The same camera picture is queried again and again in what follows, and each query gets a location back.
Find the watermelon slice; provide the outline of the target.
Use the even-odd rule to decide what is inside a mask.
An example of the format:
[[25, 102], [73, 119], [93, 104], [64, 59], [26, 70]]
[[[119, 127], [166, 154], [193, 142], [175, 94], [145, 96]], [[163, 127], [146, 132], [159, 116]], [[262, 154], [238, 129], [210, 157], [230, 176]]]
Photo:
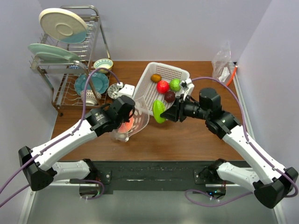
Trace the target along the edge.
[[118, 128], [117, 132], [120, 134], [128, 133], [132, 129], [133, 124], [134, 124], [134, 118], [131, 117], [129, 119], [129, 122], [125, 122], [125, 123], [121, 124], [121, 126]]

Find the clear polka dot zip bag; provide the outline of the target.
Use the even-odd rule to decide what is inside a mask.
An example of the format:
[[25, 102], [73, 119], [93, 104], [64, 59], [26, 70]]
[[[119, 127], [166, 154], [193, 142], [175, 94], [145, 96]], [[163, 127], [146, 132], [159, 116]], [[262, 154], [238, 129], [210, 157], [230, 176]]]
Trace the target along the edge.
[[129, 122], [123, 123], [118, 129], [110, 134], [111, 139], [127, 142], [129, 138], [144, 129], [150, 119], [149, 110], [145, 103], [145, 98], [135, 99], [135, 112]]

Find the green leafy toy fruit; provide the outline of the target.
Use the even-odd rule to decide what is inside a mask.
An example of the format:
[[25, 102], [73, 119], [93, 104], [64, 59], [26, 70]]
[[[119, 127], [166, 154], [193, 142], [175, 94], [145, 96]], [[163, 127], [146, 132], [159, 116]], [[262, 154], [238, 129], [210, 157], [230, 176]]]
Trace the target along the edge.
[[162, 101], [155, 100], [152, 106], [153, 116], [157, 123], [162, 124], [166, 121], [165, 118], [162, 118], [160, 115], [165, 111], [165, 106]]

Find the green custard apple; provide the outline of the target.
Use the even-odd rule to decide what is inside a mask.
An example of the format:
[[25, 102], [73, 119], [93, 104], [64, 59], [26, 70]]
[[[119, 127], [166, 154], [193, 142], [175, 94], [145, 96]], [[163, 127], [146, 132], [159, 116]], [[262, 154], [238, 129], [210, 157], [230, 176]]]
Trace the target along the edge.
[[178, 79], [178, 78], [174, 78], [172, 79], [170, 82], [169, 82], [169, 86], [170, 86], [170, 89], [174, 92], [178, 92], [180, 91], [181, 87], [180, 87], [180, 82], [181, 80]]

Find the white perforated plastic basket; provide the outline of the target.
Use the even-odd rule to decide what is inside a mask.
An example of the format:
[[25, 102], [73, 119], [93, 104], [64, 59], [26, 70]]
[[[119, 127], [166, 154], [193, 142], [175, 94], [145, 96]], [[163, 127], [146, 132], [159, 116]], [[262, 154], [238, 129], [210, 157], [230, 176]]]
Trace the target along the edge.
[[163, 102], [166, 109], [170, 108], [172, 105], [172, 103], [168, 103], [164, 100], [163, 94], [157, 92], [157, 84], [151, 81], [151, 76], [154, 74], [160, 75], [162, 80], [167, 81], [168, 83], [175, 78], [180, 79], [180, 81], [190, 78], [189, 72], [181, 68], [164, 63], [149, 63], [135, 87], [133, 99], [144, 98], [150, 116], [153, 115], [152, 106], [155, 100]]

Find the red apple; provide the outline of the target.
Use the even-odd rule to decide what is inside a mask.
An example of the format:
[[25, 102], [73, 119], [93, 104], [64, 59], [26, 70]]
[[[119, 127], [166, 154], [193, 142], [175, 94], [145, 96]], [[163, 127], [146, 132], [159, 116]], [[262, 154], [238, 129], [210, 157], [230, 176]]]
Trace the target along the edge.
[[169, 88], [169, 83], [165, 80], [161, 80], [157, 83], [157, 92], [160, 94], [165, 94]]

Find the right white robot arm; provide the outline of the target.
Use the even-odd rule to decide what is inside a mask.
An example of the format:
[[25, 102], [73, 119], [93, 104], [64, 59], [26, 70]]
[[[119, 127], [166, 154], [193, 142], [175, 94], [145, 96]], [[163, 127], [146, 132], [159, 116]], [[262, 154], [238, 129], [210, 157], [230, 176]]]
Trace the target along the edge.
[[187, 117], [204, 120], [208, 130], [237, 151], [252, 168], [252, 171], [248, 171], [218, 159], [206, 170], [211, 182], [223, 180], [244, 187], [270, 209], [282, 199], [295, 197], [299, 193], [297, 170], [285, 168], [269, 156], [249, 136], [238, 119], [222, 109], [221, 97], [215, 89], [202, 89], [198, 101], [191, 96], [176, 97], [173, 105], [160, 117], [173, 122], [182, 122]]

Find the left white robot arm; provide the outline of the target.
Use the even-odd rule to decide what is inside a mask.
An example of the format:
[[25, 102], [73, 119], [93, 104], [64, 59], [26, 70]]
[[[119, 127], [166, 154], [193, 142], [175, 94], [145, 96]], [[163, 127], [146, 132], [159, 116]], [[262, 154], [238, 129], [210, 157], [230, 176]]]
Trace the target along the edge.
[[84, 143], [129, 122], [134, 112], [135, 101], [120, 96], [111, 104], [91, 109], [74, 126], [50, 141], [34, 148], [21, 148], [18, 152], [20, 165], [30, 188], [39, 191], [52, 182], [66, 179], [86, 183], [97, 180], [98, 170], [90, 159], [77, 162], [59, 160]]

